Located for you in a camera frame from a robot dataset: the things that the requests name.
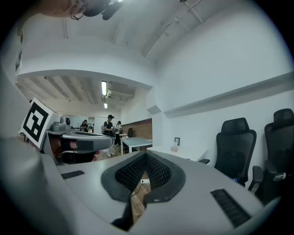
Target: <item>tube light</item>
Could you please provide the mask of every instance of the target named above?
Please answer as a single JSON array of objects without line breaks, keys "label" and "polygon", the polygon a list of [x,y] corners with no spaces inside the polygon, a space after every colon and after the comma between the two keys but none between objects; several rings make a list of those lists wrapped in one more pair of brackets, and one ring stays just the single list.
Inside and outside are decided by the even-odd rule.
[{"label": "tube light", "polygon": [[102,86],[102,95],[106,95],[106,82],[102,81],[101,86]]}]

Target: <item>brown wall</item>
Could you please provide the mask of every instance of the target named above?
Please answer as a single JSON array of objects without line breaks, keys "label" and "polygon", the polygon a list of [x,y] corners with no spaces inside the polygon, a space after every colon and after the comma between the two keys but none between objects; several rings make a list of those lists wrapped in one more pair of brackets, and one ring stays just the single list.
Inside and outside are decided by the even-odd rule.
[{"label": "brown wall", "polygon": [[133,137],[142,137],[146,139],[152,139],[152,119],[139,121],[136,123],[130,123],[122,125],[123,133],[128,133],[129,128],[133,128]]}]

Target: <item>white power outlet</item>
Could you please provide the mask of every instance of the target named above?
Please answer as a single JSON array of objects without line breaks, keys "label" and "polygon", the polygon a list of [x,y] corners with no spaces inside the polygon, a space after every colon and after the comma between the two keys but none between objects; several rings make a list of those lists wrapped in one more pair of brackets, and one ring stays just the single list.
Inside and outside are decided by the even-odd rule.
[{"label": "white power outlet", "polygon": [[149,184],[150,180],[149,179],[141,179],[142,184]]}]

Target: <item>ceiling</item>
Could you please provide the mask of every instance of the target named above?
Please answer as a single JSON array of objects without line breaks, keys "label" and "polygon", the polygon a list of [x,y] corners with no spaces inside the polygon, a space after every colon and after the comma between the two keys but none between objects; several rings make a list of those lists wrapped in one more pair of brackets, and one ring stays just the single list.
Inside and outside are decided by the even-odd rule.
[{"label": "ceiling", "polygon": [[[36,97],[46,99],[88,102],[104,107],[102,102],[101,80],[69,76],[44,76],[19,78],[17,87],[28,100]],[[112,92],[106,98],[109,108],[120,110],[134,96],[135,88],[117,82],[107,82],[107,90]]]},{"label": "ceiling", "polygon": [[[142,58],[157,62],[176,43],[216,13],[241,0],[124,0],[125,5],[108,21],[96,17],[83,17],[79,21],[36,15],[24,25],[24,43],[33,45],[46,40],[67,40],[80,36],[97,38],[113,46],[136,50]],[[69,76],[19,78],[17,86],[30,100],[79,100],[103,106],[101,80]],[[134,95],[134,87],[109,82],[109,90]],[[111,96],[109,107],[120,109],[126,98]]]}]

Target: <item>wooden floor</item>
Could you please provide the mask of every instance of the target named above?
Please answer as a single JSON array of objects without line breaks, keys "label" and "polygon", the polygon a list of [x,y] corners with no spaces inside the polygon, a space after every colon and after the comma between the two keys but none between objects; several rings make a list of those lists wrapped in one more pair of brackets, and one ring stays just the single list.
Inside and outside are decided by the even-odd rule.
[{"label": "wooden floor", "polygon": [[[121,156],[119,152],[120,146],[114,147],[115,155],[108,157],[107,153],[100,152],[100,154],[96,154],[93,161],[101,161],[105,159],[109,159],[112,157]],[[148,179],[148,175],[146,172],[143,174],[142,179]],[[143,205],[144,195],[151,192],[150,184],[141,184],[141,182],[137,185],[134,192],[132,192],[131,196],[131,206],[133,212],[133,221],[136,223],[140,216],[144,213],[145,207]]]}]

